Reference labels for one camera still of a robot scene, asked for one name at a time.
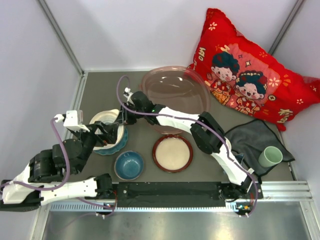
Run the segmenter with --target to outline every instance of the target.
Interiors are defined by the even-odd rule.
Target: cartoon print
[[[240,66],[240,69],[238,73],[244,73],[245,71],[256,71],[256,72],[263,72],[263,75],[267,79],[267,89],[265,90],[264,98],[259,98],[254,100],[255,103],[259,106],[264,105],[267,101],[269,101],[269,96],[274,95],[275,91],[277,88],[282,85],[283,80],[281,76],[274,71],[272,68],[269,68],[269,65],[266,64],[265,62],[262,62],[259,58],[256,58],[252,56],[250,53],[245,52],[241,49],[239,49],[239,45],[237,43],[232,43],[227,46],[229,48],[228,53],[233,55],[235,59],[237,59],[238,64]],[[234,88],[235,86],[235,81],[232,81],[230,83],[231,86]],[[226,104],[229,107],[234,108],[236,105],[236,99],[238,96],[233,96],[230,98],[228,104]]]
[[[230,96],[235,94],[230,82],[236,80],[239,68],[238,61],[226,51],[218,53],[212,58],[212,73],[208,73],[207,78],[213,83],[210,84],[208,81],[205,83],[211,87],[212,94],[223,105],[229,101]]]
[[[260,111],[260,106],[255,102],[263,99],[267,90],[268,79],[261,71],[249,70],[239,74],[236,79],[235,89],[241,93],[236,99],[236,110],[253,116]]]

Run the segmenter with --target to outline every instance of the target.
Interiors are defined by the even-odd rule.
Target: ceramic cup
[[[259,156],[258,162],[264,168],[269,168],[280,163],[283,159],[282,152],[275,146],[268,146]]]

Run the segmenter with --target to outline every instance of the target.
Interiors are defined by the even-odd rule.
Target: blue bowl
[[[122,180],[134,180],[144,169],[144,160],[135,151],[125,151],[115,160],[115,174]]]

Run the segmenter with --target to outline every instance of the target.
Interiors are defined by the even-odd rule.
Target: teal plate
[[[100,155],[112,155],[116,152],[119,152],[121,149],[123,149],[127,144],[127,141],[128,141],[128,130],[124,128],[123,137],[117,145],[109,149],[99,149],[99,150],[93,150],[93,151],[96,154],[100,154]]]

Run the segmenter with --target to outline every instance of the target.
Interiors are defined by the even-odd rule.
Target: cup rim
[[[281,154],[281,159],[280,159],[280,161],[271,161],[271,160],[269,160],[269,158],[267,158],[267,156],[266,156],[266,151],[267,151],[268,149],[275,149],[275,150],[277,150],[278,152],[280,152],[280,154]],[[276,146],[267,146],[267,147],[263,150],[263,155],[264,155],[264,158],[265,158],[269,163],[271,163],[271,164],[279,164],[279,163],[281,163],[281,161],[282,161],[283,158],[284,158],[284,155],[282,154],[282,151],[281,151],[279,148],[277,148]]]

